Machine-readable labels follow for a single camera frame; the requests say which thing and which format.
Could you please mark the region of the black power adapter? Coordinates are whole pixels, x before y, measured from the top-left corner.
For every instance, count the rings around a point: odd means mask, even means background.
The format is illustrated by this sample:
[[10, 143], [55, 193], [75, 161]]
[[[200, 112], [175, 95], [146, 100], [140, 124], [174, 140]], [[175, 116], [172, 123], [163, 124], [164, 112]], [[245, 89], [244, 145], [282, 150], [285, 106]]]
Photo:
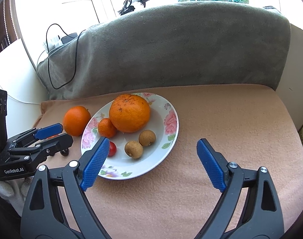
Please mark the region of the black power adapter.
[[71, 33], [69, 35], [66, 35], [66, 36], [62, 37], [61, 38], [61, 42], [62, 42], [62, 44], [67, 44], [67, 43], [71, 42], [75, 38], [77, 38], [77, 33], [76, 32]]

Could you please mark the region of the cherry tomato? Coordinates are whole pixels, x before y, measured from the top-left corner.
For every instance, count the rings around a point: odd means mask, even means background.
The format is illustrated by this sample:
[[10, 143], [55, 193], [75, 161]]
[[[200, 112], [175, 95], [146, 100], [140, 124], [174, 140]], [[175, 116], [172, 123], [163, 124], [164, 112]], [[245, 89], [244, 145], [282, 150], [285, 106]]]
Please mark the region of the cherry tomato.
[[117, 152], [117, 147], [115, 145], [115, 143], [113, 142], [109, 142], [109, 153], [108, 153], [108, 157], [113, 157]]

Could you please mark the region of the grey blanket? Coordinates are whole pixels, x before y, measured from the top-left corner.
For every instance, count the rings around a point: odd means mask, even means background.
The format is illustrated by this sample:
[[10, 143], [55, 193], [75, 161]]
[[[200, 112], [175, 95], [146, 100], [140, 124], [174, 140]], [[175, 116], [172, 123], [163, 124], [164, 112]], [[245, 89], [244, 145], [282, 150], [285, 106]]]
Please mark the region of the grey blanket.
[[51, 99], [152, 87], [259, 84], [276, 89], [289, 52], [282, 15], [229, 2], [184, 2], [89, 27], [37, 67]]

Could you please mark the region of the smooth large orange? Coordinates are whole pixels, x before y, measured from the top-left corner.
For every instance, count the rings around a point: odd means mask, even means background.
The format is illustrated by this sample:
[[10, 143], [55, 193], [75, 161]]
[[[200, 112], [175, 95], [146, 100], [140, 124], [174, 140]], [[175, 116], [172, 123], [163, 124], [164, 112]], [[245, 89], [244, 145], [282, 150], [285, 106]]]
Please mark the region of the smooth large orange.
[[74, 106], [64, 115], [63, 128], [71, 136], [80, 136], [90, 119], [91, 114], [85, 107]]

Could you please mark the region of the brown longan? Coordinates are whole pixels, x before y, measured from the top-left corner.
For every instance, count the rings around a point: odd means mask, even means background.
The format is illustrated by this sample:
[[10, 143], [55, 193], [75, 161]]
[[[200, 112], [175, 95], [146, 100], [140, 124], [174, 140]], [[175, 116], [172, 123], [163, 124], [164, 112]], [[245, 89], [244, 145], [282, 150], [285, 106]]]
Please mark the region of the brown longan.
[[143, 155], [143, 147], [142, 145], [137, 141], [128, 141], [124, 146], [125, 153], [133, 158], [133, 159], [139, 159]]
[[156, 135], [151, 130], [145, 130], [139, 134], [139, 143], [143, 147], [152, 145], [156, 141]]

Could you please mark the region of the floral white plate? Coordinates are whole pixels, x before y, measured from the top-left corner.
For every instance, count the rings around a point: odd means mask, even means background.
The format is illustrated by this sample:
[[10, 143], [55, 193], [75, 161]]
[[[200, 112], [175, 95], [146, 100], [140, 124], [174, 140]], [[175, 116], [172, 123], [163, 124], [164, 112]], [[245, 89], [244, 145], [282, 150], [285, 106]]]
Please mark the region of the floral white plate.
[[[147, 125], [135, 133], [118, 133], [111, 138], [116, 145], [116, 154], [106, 158], [99, 176], [111, 180], [126, 180], [141, 176], [158, 166], [171, 152], [179, 133], [179, 117], [174, 106], [166, 98], [154, 93], [137, 93], [151, 108]], [[143, 155], [134, 160], [124, 151], [128, 141], [138, 140], [144, 130], [151, 130], [156, 141], [145, 147]]]

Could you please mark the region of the speckled large orange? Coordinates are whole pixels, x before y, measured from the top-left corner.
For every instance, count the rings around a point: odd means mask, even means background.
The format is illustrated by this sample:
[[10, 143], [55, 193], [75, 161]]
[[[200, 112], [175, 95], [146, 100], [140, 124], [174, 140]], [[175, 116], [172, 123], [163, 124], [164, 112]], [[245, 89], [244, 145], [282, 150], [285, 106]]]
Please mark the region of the speckled large orange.
[[118, 131], [134, 133], [145, 127], [151, 117], [148, 102], [135, 94], [121, 94], [109, 109], [109, 118]]

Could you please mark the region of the white power strip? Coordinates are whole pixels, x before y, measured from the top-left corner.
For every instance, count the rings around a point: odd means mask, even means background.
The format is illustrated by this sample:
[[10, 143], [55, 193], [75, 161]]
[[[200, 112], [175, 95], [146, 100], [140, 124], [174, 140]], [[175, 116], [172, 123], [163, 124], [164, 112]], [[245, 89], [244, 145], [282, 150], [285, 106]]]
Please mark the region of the white power strip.
[[62, 46], [62, 41], [59, 36], [54, 36], [51, 39], [44, 41], [44, 48], [47, 53], [50, 53], [52, 50]]

